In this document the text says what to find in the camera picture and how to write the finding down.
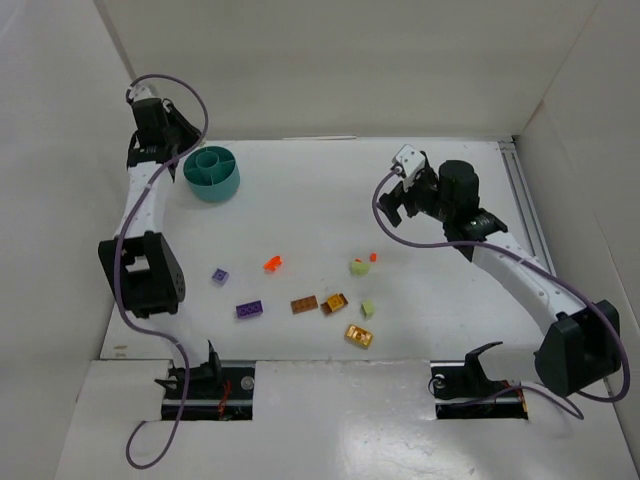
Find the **light green lego piece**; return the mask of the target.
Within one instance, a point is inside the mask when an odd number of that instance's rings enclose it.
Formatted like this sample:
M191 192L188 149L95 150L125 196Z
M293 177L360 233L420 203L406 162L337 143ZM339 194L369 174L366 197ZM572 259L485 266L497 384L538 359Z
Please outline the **light green lego piece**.
M350 264L350 273L354 276L366 276L370 270L370 263L353 261Z

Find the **small light green lego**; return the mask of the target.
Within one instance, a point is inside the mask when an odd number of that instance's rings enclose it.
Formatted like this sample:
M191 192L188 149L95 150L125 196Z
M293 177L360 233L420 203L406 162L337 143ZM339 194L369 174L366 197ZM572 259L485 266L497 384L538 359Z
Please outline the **small light green lego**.
M372 300L366 299L361 302L360 309L365 319L369 319L375 314L375 305Z

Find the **orange translucent lego brick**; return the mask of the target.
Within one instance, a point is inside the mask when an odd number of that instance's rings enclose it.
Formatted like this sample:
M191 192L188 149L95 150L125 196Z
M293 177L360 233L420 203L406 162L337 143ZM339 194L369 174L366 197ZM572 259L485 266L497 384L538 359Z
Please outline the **orange translucent lego brick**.
M324 303L320 305L324 315L329 316L344 309L348 305L348 300L343 293L335 293L329 296Z

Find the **yellow lego brick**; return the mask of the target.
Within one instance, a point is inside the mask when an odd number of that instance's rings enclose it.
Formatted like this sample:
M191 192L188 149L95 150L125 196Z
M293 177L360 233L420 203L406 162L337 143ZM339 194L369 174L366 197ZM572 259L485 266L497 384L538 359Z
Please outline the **yellow lego brick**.
M374 336L370 331L355 324L350 324L345 331L344 338L347 342L358 348L369 349Z

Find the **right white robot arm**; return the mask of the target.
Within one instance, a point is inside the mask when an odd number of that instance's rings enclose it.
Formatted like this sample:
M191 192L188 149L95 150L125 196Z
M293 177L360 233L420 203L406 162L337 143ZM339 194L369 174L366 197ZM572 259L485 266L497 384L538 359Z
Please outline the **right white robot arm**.
M480 377L537 381L560 397L586 397L588 386L620 372L619 392L599 400L615 403L627 396L631 372L616 308L607 301L594 303L527 255L507 225L481 207L479 177L471 164L447 160L433 169L423 153L411 151L393 160L390 174L398 177L396 186L389 192L376 188L371 201L383 232L418 248L393 233L401 222L399 212L439 221L445 235L440 247L456 249L495 279L544 336L538 347L490 345L478 355Z

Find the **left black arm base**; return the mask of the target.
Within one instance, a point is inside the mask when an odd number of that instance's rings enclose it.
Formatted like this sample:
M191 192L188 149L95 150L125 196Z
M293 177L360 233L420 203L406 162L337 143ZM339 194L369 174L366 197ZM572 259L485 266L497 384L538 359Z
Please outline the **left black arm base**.
M186 370L171 366L164 379L154 382L163 390L161 418L177 418ZM182 421L249 421L253 417L256 363L221 360L211 341L208 359L190 368L190 381Z

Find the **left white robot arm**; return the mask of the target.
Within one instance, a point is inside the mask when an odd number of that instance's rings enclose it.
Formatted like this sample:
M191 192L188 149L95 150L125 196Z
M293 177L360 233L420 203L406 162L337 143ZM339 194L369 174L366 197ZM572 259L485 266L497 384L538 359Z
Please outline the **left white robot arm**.
M161 338L183 352L170 333L135 325L129 317L148 319L178 313L186 296L182 269L162 233L168 193L179 160L201 140L201 133L166 99L130 102L136 130L127 152L129 190L125 212L114 237L98 245L98 256L118 310L130 329Z

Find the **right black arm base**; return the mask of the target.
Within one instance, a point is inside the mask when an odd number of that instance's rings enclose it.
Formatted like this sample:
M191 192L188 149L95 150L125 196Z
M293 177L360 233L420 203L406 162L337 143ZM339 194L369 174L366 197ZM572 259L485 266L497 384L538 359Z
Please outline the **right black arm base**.
M430 362L428 390L435 399L437 420L528 419L523 393L509 391L488 399L511 386L507 380L490 380L479 357L501 345L490 342L465 354L462 360Z

